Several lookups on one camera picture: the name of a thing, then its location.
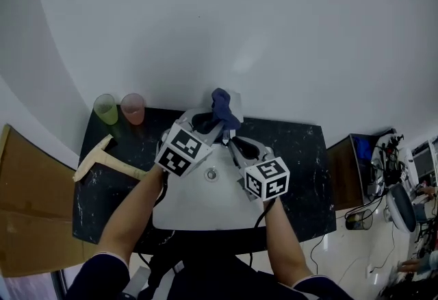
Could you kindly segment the dark wooden cabinet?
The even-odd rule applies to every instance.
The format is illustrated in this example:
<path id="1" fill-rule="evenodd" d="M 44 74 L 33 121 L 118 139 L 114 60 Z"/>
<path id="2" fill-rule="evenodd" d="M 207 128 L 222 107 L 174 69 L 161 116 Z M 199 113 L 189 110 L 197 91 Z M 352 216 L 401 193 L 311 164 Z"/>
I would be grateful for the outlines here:
<path id="1" fill-rule="evenodd" d="M 369 160 L 359 157 L 359 139 L 366 140 L 372 151 L 378 136 L 349 134 L 327 149 L 336 211 L 370 202 L 367 185 L 371 179 L 371 167 Z"/>

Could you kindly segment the white sink basin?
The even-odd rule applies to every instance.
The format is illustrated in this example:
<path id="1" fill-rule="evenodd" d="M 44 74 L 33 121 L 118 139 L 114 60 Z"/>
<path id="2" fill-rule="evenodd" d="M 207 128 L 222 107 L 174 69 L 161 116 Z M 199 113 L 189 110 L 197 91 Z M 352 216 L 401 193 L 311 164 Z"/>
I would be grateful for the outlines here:
<path id="1" fill-rule="evenodd" d="M 168 176 L 165 197 L 153 209 L 153 226 L 177 231 L 213 231 L 254 227 L 263 212 L 260 199 L 242 188 L 242 178 L 229 149 L 213 145 L 213 152 L 185 177 Z M 209 182 L 204 172 L 215 168 L 218 180 Z"/>

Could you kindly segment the person's dark navy clothing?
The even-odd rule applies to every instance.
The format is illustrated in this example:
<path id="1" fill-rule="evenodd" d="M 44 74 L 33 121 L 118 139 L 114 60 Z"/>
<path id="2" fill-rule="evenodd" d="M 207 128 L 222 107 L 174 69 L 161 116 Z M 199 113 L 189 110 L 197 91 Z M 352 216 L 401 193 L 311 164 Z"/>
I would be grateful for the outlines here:
<path id="1" fill-rule="evenodd" d="M 117 300 L 130 281 L 126 262 L 111 253 L 98 253 L 82 266 L 66 300 Z M 333 280 L 309 276 L 293 286 L 271 274 L 255 271 L 235 256 L 217 266 L 185 260 L 173 278 L 167 300 L 353 300 Z"/>

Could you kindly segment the chrome faucet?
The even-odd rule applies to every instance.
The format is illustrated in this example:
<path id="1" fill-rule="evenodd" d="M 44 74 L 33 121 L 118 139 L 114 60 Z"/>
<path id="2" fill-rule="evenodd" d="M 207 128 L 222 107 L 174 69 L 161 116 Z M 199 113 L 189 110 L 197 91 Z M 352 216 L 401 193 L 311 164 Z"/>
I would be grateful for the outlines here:
<path id="1" fill-rule="evenodd" d="M 239 123 L 242 124 L 244 122 L 244 115 L 242 113 L 241 94 L 234 90 L 231 90 L 230 88 L 226 88 L 225 90 L 230 95 L 230 102 L 229 102 L 230 111 L 232 115 L 234 115 L 234 117 L 239 121 Z M 235 129 L 224 131 L 222 135 L 223 145 L 228 145 L 230 139 L 232 139 L 235 135 L 236 135 Z"/>

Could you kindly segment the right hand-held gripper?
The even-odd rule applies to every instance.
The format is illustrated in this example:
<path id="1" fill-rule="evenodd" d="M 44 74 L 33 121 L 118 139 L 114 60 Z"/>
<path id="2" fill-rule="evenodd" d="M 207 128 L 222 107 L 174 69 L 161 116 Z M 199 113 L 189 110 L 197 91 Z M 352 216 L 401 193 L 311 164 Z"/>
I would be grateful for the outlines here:
<path id="1" fill-rule="evenodd" d="M 236 136 L 230 139 L 228 147 L 239 173 L 243 174 L 244 188 L 249 193 L 262 201 L 287 193 L 290 171 L 283 159 L 274 158 L 274 154 L 263 143 Z M 254 160 L 265 162 L 253 165 Z"/>

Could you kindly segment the person's right forearm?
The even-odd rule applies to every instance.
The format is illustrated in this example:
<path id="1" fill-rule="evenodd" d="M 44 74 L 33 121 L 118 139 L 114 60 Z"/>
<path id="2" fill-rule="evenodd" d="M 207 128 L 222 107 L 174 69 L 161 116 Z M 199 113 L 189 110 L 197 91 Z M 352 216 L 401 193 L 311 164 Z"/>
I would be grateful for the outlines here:
<path id="1" fill-rule="evenodd" d="M 279 199 L 264 203 L 270 206 L 264 219 L 268 257 L 277 281 L 293 286 L 313 275 L 307 266 L 305 255 Z"/>

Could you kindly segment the person's left forearm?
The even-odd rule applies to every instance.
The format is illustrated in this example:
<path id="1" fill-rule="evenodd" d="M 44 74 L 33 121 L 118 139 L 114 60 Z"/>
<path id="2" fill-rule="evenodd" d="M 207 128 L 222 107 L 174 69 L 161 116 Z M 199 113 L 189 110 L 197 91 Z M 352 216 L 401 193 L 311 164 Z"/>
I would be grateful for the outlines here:
<path id="1" fill-rule="evenodd" d="M 114 254 L 129 263 L 162 191 L 163 173 L 160 166 L 153 165 L 116 208 L 100 237 L 98 253 Z"/>

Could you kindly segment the blue fabric item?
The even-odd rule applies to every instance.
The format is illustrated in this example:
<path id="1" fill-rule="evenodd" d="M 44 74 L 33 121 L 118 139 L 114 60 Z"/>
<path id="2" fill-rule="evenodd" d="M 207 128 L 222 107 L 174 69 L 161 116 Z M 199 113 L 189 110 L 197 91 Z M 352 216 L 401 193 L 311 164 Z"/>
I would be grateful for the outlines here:
<path id="1" fill-rule="evenodd" d="M 372 159 L 372 150 L 369 140 L 362 137 L 353 137 L 357 158 L 360 160 L 370 161 Z"/>

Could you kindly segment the pink translucent cup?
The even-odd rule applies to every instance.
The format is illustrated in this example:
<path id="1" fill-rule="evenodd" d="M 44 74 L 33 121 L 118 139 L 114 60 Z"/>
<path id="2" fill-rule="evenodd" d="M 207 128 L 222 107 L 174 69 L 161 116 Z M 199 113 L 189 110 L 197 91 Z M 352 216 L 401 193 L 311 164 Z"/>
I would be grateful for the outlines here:
<path id="1" fill-rule="evenodd" d="M 131 93 L 122 99 L 120 108 L 132 125 L 140 125 L 144 120 L 145 102 L 141 95 Z"/>

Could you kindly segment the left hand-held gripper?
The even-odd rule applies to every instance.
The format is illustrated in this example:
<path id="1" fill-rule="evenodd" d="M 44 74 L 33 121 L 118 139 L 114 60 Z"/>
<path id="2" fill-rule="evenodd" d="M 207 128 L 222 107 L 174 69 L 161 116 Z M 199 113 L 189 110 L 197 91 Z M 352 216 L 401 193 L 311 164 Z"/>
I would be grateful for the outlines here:
<path id="1" fill-rule="evenodd" d="M 211 119 L 211 108 L 186 110 L 176 123 L 173 123 L 166 139 L 162 140 L 155 163 L 177 177 L 188 175 L 212 153 L 213 149 L 210 146 L 223 132 L 224 121 L 210 121 Z M 196 128 L 208 121 L 210 121 L 207 126 L 209 131 L 205 134 L 205 143 L 181 126 L 187 123 L 191 128 Z"/>

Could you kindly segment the white office chair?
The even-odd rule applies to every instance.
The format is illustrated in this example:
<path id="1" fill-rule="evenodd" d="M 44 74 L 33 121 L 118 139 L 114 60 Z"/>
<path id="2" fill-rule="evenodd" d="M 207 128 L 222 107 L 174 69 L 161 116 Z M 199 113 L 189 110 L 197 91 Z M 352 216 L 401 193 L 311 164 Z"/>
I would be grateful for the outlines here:
<path id="1" fill-rule="evenodd" d="M 402 232 L 411 234 L 417 221 L 413 205 L 401 183 L 393 185 L 386 194 L 386 202 L 391 221 Z"/>

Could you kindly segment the brown cardboard sheet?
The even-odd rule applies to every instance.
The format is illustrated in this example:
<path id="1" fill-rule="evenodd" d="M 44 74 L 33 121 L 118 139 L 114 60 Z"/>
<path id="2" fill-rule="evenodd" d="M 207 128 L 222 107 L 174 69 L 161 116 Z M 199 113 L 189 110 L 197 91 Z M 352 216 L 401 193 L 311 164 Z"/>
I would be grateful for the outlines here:
<path id="1" fill-rule="evenodd" d="M 76 187 L 72 168 L 52 158 L 12 126 L 0 134 L 0 272 L 48 273 L 81 264 L 94 242 L 73 235 Z"/>

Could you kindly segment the wooden squeegee tool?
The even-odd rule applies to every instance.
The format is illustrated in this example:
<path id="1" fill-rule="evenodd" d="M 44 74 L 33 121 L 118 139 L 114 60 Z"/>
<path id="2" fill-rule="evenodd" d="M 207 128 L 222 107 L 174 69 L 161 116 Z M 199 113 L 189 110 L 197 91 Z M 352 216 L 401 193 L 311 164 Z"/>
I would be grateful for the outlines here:
<path id="1" fill-rule="evenodd" d="M 146 171 L 128 165 L 107 153 L 105 149 L 112 139 L 113 136 L 108 134 L 87 154 L 73 175 L 74 182 L 83 179 L 95 164 L 101 164 L 137 180 L 141 180 L 147 174 Z"/>

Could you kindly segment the black mesh wastebasket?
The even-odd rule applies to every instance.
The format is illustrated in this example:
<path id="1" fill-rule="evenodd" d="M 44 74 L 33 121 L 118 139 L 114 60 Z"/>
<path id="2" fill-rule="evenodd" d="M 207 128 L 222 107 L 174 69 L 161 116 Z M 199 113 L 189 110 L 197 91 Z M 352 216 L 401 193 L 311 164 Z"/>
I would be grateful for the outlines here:
<path id="1" fill-rule="evenodd" d="M 345 226 L 347 230 L 369 230 L 373 223 L 373 213 L 366 209 L 360 212 L 350 213 L 346 217 Z"/>

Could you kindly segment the dark blue cloth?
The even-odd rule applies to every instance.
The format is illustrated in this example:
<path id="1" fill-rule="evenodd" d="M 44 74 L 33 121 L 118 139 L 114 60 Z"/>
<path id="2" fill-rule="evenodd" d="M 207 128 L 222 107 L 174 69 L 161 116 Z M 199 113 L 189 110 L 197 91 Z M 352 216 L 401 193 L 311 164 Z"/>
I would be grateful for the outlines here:
<path id="1" fill-rule="evenodd" d="M 223 120 L 223 130 L 238 130 L 242 126 L 242 124 L 239 123 L 239 121 L 234 117 L 234 115 L 232 115 L 230 111 L 230 95 L 226 92 L 226 90 L 222 88 L 215 89 L 211 94 L 211 98 L 212 119 L 210 121 Z M 207 126 L 210 121 L 201 125 L 200 129 L 203 134 L 208 133 L 209 130 Z"/>

